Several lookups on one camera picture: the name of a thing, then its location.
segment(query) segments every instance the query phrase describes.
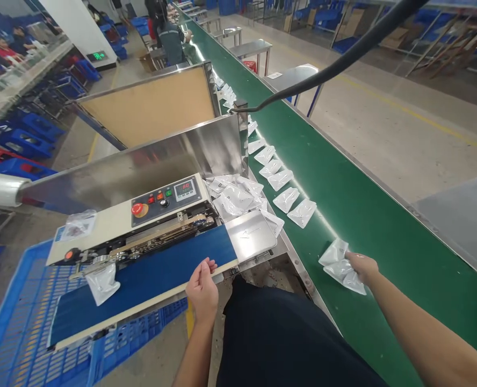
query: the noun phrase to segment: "digital temperature display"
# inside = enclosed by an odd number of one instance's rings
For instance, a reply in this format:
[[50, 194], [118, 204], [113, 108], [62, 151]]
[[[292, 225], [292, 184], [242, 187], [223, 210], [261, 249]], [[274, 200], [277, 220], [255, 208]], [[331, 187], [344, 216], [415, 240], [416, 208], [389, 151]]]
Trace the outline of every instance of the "digital temperature display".
[[175, 185], [174, 190], [176, 192], [176, 201], [178, 202], [196, 194], [194, 182], [191, 179]]

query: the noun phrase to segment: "person's right hand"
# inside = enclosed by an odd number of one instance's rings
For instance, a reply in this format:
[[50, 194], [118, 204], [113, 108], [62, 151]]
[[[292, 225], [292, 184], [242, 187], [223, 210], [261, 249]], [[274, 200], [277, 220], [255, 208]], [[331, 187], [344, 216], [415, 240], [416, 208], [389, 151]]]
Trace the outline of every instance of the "person's right hand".
[[351, 266], [358, 273], [360, 280], [369, 286], [370, 280], [379, 273], [377, 262], [366, 255], [352, 252], [346, 252], [344, 256], [350, 261]]
[[196, 324], [206, 324], [213, 327], [215, 322], [219, 292], [211, 274], [216, 268], [215, 261], [206, 258], [196, 267], [186, 285], [186, 295], [196, 311]]

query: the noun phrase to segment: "hose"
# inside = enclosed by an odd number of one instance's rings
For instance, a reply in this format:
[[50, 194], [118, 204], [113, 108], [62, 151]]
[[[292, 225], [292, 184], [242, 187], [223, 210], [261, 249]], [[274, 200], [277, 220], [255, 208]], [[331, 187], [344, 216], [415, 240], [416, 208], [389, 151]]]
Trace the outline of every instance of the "hose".
[[348, 67], [350, 67], [357, 60], [362, 58], [371, 48], [376, 46], [383, 38], [393, 32], [405, 20], [412, 16], [419, 8], [425, 5], [428, 0], [401, 0], [397, 3], [384, 17], [380, 19], [376, 25], [371, 28], [363, 37], [360, 38], [344, 55], [337, 59], [334, 63], [326, 69], [321, 70], [317, 74], [301, 81], [294, 86], [281, 90], [257, 107], [247, 107], [245, 109], [231, 109], [230, 112], [236, 113], [254, 113], [267, 105], [278, 101], [280, 99], [289, 98], [300, 94], [304, 91], [310, 90], [326, 81], [336, 77]]

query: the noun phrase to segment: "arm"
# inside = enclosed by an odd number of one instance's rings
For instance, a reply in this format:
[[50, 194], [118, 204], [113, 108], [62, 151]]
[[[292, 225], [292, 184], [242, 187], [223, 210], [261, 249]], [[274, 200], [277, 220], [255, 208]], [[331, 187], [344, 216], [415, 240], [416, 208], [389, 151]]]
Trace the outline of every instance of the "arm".
[[477, 351], [414, 304], [378, 271], [375, 260], [346, 253], [371, 289], [391, 330], [428, 386], [477, 386]]
[[195, 269], [186, 286], [186, 294], [196, 311], [194, 330], [172, 387], [206, 387], [212, 354], [212, 334], [219, 293], [211, 273], [217, 268], [209, 258]]

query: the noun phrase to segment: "conveyor belt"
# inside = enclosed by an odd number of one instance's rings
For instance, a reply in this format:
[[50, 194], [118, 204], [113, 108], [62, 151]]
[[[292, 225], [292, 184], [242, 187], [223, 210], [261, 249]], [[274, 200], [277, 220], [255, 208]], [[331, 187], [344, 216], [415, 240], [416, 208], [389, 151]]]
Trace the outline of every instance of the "conveyor belt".
[[[256, 106], [272, 94], [197, 23], [187, 21], [185, 27], [192, 30], [191, 44], [197, 47], [189, 59], [211, 60], [238, 98]], [[276, 215], [285, 220], [284, 229], [342, 334], [384, 380], [395, 386], [422, 385], [373, 297], [340, 286], [318, 264], [337, 235], [352, 250], [375, 258], [399, 289], [477, 349], [477, 273], [412, 216], [402, 200], [393, 199], [358, 161], [285, 102], [252, 117], [257, 132], [276, 147], [276, 158], [294, 172], [287, 187], [302, 192], [295, 205], [307, 195], [319, 210], [304, 230], [277, 207]], [[257, 133], [250, 137], [257, 139]], [[258, 174], [262, 165], [250, 157], [249, 166], [272, 201], [276, 193]]]

